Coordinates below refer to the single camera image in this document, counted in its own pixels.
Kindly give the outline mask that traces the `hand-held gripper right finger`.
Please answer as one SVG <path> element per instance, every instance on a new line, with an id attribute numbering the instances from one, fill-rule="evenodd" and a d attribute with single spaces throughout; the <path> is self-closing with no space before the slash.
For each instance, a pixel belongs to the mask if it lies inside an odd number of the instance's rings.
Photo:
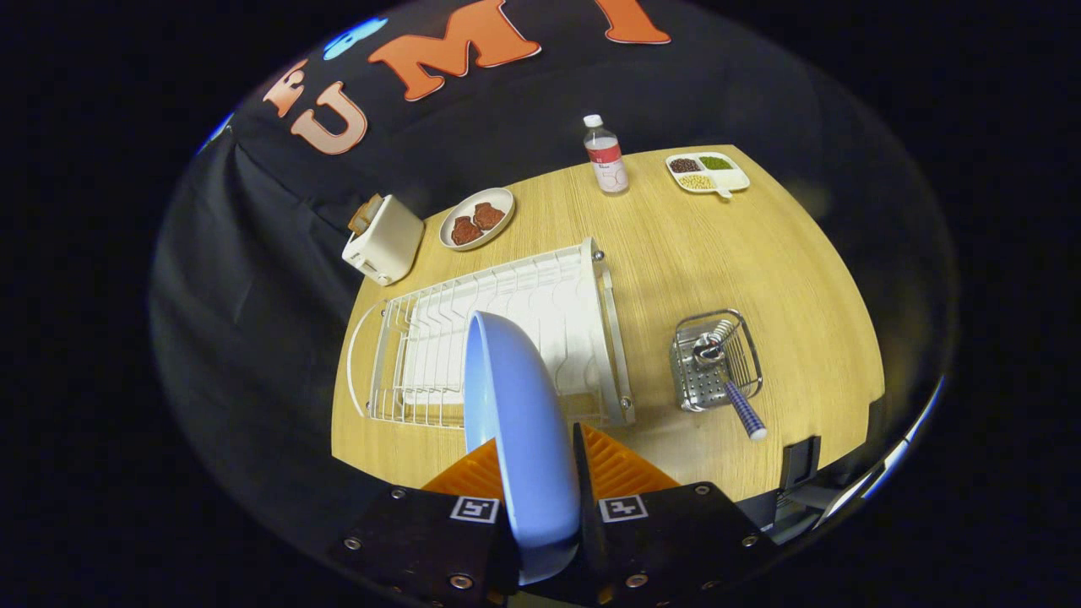
<path id="1" fill-rule="evenodd" d="M 713 483 L 678 485 L 617 440 L 573 427 L 580 551 L 599 607 L 702 607 L 776 561 L 776 544 Z"/>

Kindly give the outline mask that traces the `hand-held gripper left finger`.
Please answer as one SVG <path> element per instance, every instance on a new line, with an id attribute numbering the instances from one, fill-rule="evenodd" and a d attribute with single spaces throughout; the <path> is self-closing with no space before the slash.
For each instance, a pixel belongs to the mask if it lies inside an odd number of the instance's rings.
<path id="1" fill-rule="evenodd" d="M 506 607 L 521 559 L 491 439 L 422 488 L 389 486 L 329 542 L 356 580 L 425 607 Z"/>

